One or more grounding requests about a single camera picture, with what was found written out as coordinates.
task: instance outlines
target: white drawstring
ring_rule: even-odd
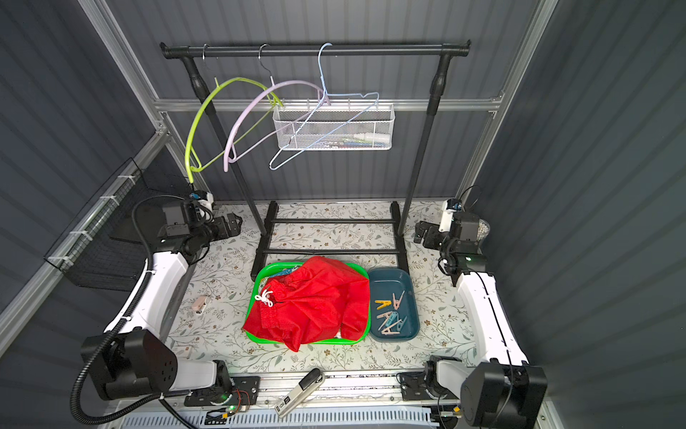
[[[265,304],[269,305],[270,307],[273,307],[274,303],[271,302],[268,298],[270,293],[272,293],[271,290],[265,290],[262,292],[262,295],[255,295],[255,301],[262,301]]]

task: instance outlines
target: green tray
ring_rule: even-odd
[[[301,266],[303,265],[304,262],[275,262],[273,264],[269,264],[266,267],[262,268],[262,270],[259,272],[257,275],[257,278],[255,279],[255,287],[252,289],[252,294],[250,296],[250,305],[248,306],[248,314],[246,315],[246,319],[250,315],[250,311],[252,310],[252,305],[255,304],[255,295],[259,294],[259,284],[262,281],[263,278],[269,277],[270,275],[274,275],[277,273],[280,273],[281,271],[287,269],[287,268],[293,268],[295,266]],[[362,274],[365,276],[367,279],[369,276],[367,275],[367,272],[362,268],[361,266],[357,264],[346,264],[353,270],[357,271],[358,273]],[[367,316],[367,329],[364,330],[364,334],[362,334],[362,337],[357,340],[346,340],[344,338],[332,338],[330,340],[321,340],[317,341],[316,343],[312,344],[356,344],[365,339],[367,337],[367,334],[369,334],[369,329],[372,327],[372,312],[371,309],[369,311],[369,315]],[[265,340],[262,338],[257,338],[256,336],[252,335],[250,332],[246,332],[246,335],[248,338],[256,343],[259,344],[281,344],[278,341],[272,341],[272,340]]]

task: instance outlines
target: yellow clothespin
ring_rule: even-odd
[[[377,299],[377,300],[374,301],[374,302],[377,303],[377,304],[381,304],[379,307],[377,307],[377,310],[380,310],[380,309],[382,309],[382,308],[384,308],[384,307],[388,307],[389,305],[391,305],[391,302],[390,302],[390,301],[384,301],[384,300],[381,300],[381,299]]]

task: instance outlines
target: corrugated metal wall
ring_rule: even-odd
[[[478,183],[567,429],[683,426],[686,3],[558,4]]]
[[[0,1],[0,307],[153,127],[75,1]],[[126,294],[58,284],[0,360],[0,426],[81,427],[79,348]],[[89,383],[84,407],[102,411]]]
[[[78,4],[0,2],[4,308],[154,131]]]
[[[466,58],[454,58],[445,98],[490,98],[499,95],[519,47],[535,0],[282,0],[282,1],[109,1],[122,30],[161,98],[194,99],[179,60],[165,60],[159,43],[168,45],[464,42],[472,40]],[[319,82],[315,58],[265,58],[276,81],[292,78]],[[210,86],[214,77],[244,76],[268,82],[256,58],[208,58],[196,62]],[[378,90],[381,98],[428,98],[437,57],[325,57],[327,86],[332,92]],[[222,97],[253,98],[259,92],[234,84]],[[303,87],[279,91],[286,98],[311,98]],[[182,135],[192,115],[171,113]],[[236,114],[220,113],[226,131]],[[455,193],[487,113],[441,113],[437,118],[418,197]],[[389,152],[308,152],[277,172],[267,164],[276,152],[276,139],[240,161],[248,184],[259,200],[401,198],[421,132],[423,113],[397,115],[393,148]],[[265,121],[257,135],[273,130]],[[201,132],[197,147],[209,160],[223,149],[211,131]],[[219,166],[205,174],[220,200],[241,200],[231,174]]]

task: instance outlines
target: black metal pole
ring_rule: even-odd
[[[198,100],[200,100],[200,102],[202,103],[203,101],[205,101],[207,96],[210,95],[210,90],[207,88],[207,83],[205,83],[205,80],[200,75],[200,72],[198,71],[198,66],[196,65],[196,62],[193,58],[181,57],[181,61],[183,62],[183,65],[186,66],[188,77],[191,79],[191,85],[193,86],[193,92],[196,93],[196,97],[198,97]],[[224,131],[222,123],[219,121],[219,117],[217,116],[217,109],[215,109],[212,102],[210,102],[207,105],[207,108],[205,109],[205,114],[207,114],[207,117],[209,118],[210,123],[212,124],[212,129],[214,129],[214,132],[217,135],[217,138],[219,139],[219,144],[221,146],[225,145],[226,132]],[[264,223],[262,222],[262,218],[260,218],[259,212],[257,211],[257,206],[255,205],[255,200],[252,199],[250,188],[248,187],[246,178],[243,176],[243,172],[241,171],[241,168],[238,166],[238,163],[233,163],[231,165],[231,171],[233,172],[233,176],[236,178],[236,182],[238,182],[238,188],[240,189],[241,194],[243,194],[243,198],[245,198],[248,202],[248,206],[250,207],[250,211],[252,212],[253,218],[255,218],[255,222],[257,222],[257,227],[259,228],[260,234],[265,235],[267,233],[267,229],[265,228]]]
[[[448,76],[448,66],[452,55],[442,54],[438,60],[438,70],[431,82],[431,92],[429,94],[429,105],[427,106],[427,115],[424,118],[424,128],[422,129],[422,137],[419,139],[419,147],[417,147],[417,155],[414,157],[414,166],[412,167],[412,175],[410,176],[410,186],[407,189],[407,196],[405,197],[405,204],[403,205],[403,215],[400,217],[400,225],[398,227],[398,236],[403,237],[405,233],[405,223],[407,222],[407,215],[410,212],[410,205],[412,204],[412,197],[414,196],[414,188],[417,186],[417,179],[419,179],[419,170],[422,168],[422,161],[424,161],[424,154],[429,143],[429,135],[431,134],[431,127],[434,125],[434,118],[438,111],[440,98],[445,91],[445,81]]]
[[[266,45],[260,50],[255,46],[166,46],[160,43],[165,58],[184,57],[226,57],[226,56],[316,56],[319,45]],[[361,55],[450,55],[467,56],[470,42],[461,45],[443,43],[441,45],[332,45],[322,52],[323,56],[361,56]]]

